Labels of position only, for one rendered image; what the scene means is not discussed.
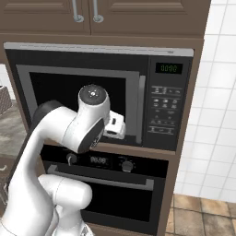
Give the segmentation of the black oven knob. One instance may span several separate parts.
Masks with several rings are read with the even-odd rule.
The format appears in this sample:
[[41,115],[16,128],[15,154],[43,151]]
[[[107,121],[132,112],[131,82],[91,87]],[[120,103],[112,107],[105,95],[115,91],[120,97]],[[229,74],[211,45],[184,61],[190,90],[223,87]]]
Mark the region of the black oven knob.
[[73,165],[73,164],[77,163],[77,155],[76,154],[69,153],[66,155],[66,159],[67,159],[68,165]]
[[122,170],[124,172],[131,172],[134,168],[134,164],[132,161],[126,160],[122,163]]

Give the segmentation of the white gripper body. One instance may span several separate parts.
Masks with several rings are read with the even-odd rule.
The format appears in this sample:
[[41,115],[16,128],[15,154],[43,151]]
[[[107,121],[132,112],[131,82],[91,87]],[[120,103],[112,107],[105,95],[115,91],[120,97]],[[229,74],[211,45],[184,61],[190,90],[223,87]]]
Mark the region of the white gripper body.
[[121,125],[107,124],[105,126],[103,134],[110,138],[124,139],[125,124],[121,124]]

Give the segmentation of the brown cupboard door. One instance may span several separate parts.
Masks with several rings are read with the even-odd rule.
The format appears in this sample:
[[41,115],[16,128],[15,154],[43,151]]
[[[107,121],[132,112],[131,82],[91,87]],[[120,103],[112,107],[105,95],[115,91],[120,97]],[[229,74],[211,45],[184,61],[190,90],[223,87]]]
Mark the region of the brown cupboard door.
[[0,0],[0,32],[89,35],[87,0],[77,0],[77,13],[83,22],[74,21],[72,0]]
[[95,35],[200,38],[204,35],[211,0],[98,0],[101,23],[93,20]]

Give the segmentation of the black microwave oven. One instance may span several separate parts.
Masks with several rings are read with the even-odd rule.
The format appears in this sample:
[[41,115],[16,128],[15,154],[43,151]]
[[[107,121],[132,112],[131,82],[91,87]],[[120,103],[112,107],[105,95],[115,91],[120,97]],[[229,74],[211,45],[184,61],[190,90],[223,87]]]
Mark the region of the black microwave oven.
[[[142,144],[136,147],[174,151],[194,57],[191,49],[79,44],[6,42],[5,50],[146,55]],[[15,82],[23,104],[24,94]]]

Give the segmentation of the black microwave door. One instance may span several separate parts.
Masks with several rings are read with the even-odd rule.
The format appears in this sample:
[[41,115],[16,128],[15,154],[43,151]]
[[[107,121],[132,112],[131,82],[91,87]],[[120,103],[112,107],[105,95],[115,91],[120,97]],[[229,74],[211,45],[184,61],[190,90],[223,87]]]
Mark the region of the black microwave door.
[[36,108],[48,100],[58,100],[76,111],[78,92],[93,84],[108,92],[111,110],[124,117],[126,128],[124,139],[104,137],[102,141],[139,146],[136,143],[138,86],[139,77],[148,75],[146,55],[7,49],[6,57],[24,94],[28,122]]

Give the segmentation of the black built-in oven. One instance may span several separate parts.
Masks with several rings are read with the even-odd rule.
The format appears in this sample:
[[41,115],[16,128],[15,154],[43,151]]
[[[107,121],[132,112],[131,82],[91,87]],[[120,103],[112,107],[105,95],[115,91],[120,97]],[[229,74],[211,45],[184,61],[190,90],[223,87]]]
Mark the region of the black built-in oven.
[[48,174],[80,180],[92,188],[92,200],[81,211],[89,223],[145,233],[158,232],[169,162],[162,159],[45,145],[41,159]]

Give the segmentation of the black oven door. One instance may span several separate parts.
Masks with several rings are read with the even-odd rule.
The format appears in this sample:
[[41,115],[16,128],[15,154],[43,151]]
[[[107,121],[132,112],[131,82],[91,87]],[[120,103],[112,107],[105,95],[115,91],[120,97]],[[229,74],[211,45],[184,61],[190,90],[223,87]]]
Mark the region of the black oven door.
[[144,184],[146,179],[153,180],[152,191],[84,182],[92,188],[92,200],[81,215],[89,223],[150,236],[157,234],[168,169],[166,160],[154,159],[149,164],[137,165],[131,172],[52,161],[45,161],[43,165],[46,171],[56,165],[59,172],[110,181]]

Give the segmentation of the grey patterned box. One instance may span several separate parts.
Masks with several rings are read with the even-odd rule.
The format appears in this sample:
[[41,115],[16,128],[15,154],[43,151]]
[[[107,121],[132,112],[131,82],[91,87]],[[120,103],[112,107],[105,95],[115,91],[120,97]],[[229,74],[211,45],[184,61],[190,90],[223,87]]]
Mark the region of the grey patterned box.
[[12,100],[10,98],[7,87],[0,86],[0,115],[12,107]]

